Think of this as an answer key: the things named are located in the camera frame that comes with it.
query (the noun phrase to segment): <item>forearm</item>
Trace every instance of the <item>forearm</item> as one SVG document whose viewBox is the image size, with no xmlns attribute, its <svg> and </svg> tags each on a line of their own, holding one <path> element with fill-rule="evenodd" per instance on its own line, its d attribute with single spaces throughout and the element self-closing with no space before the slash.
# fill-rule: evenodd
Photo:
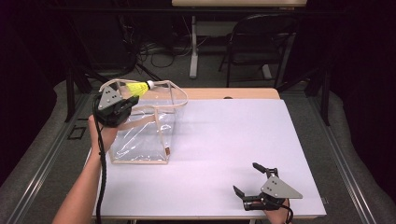
<svg viewBox="0 0 396 224">
<path fill-rule="evenodd" d="M 100 171 L 99 155 L 91 155 L 78 180 L 67 194 L 53 223 L 91 222 L 93 208 L 96 203 Z"/>
</svg>

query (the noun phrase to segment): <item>table leg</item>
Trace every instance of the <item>table leg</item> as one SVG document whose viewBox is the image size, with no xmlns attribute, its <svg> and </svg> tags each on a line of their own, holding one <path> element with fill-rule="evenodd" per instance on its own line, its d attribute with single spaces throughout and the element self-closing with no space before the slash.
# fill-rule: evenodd
<svg viewBox="0 0 396 224">
<path fill-rule="evenodd" d="M 195 16 L 192 16 L 191 22 L 191 65 L 190 65 L 190 78 L 197 78 L 197 70 L 198 70 L 198 53 L 197 53 L 197 27 Z"/>
</svg>

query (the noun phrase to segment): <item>black curtain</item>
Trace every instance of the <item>black curtain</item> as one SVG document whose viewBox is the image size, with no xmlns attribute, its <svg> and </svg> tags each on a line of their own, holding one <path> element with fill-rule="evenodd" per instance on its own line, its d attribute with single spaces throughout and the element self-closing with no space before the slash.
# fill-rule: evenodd
<svg viewBox="0 0 396 224">
<path fill-rule="evenodd" d="M 307 10 L 348 8 L 341 20 L 304 20 L 295 38 L 285 81 L 318 66 L 341 25 L 331 91 L 344 102 L 352 143 L 377 184 L 396 202 L 396 3 L 391 0 L 308 0 Z"/>
<path fill-rule="evenodd" d="M 53 87 L 65 79 L 64 61 L 47 22 L 35 1 L 0 3 L 1 118 L 4 121 L 0 184 L 50 117 L 56 103 Z"/>
</svg>

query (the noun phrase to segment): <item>wooden table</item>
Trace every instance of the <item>wooden table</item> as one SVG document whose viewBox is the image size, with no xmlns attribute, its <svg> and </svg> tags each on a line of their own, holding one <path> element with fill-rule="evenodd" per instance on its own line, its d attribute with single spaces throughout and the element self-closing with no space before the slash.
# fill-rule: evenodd
<svg viewBox="0 0 396 224">
<path fill-rule="evenodd" d="M 326 215 L 276 90 L 183 90 L 190 100 L 177 120 L 168 164 L 112 164 L 107 156 L 102 218 L 263 219 L 262 211 L 245 211 L 233 192 L 233 185 L 247 195 L 260 192 L 267 178 L 253 162 L 277 168 L 303 194 L 290 200 L 295 218 Z"/>
</svg>

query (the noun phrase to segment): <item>human hand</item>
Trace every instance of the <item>human hand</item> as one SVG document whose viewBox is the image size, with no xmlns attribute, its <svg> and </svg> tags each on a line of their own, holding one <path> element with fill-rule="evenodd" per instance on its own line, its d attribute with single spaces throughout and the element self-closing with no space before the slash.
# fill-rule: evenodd
<svg viewBox="0 0 396 224">
<path fill-rule="evenodd" d="M 96 125 L 95 125 L 95 120 L 93 118 L 93 115 L 90 115 L 88 118 L 88 126 L 90 128 L 90 134 L 91 134 L 91 144 L 92 144 L 92 153 L 94 154 L 99 154 L 100 149 L 99 149 L 99 140 L 98 140 L 98 132 L 96 130 Z M 102 135 L 102 140 L 103 140 L 103 145 L 104 145 L 104 151 L 108 152 L 108 150 L 111 147 L 111 144 L 113 144 L 114 140 L 116 139 L 117 135 L 117 128 L 109 128 L 109 127 L 103 127 L 101 123 L 99 123 L 99 129 L 101 129 L 101 135 Z"/>
<path fill-rule="evenodd" d="M 285 202 L 283 202 L 283 205 L 289 207 L 290 206 L 289 199 L 286 199 Z M 283 207 L 280 207 L 279 209 L 273 211 L 267 211 L 267 210 L 262 210 L 262 211 L 265 213 L 271 224 L 286 223 L 286 219 L 289 214 L 289 211 Z"/>
</svg>

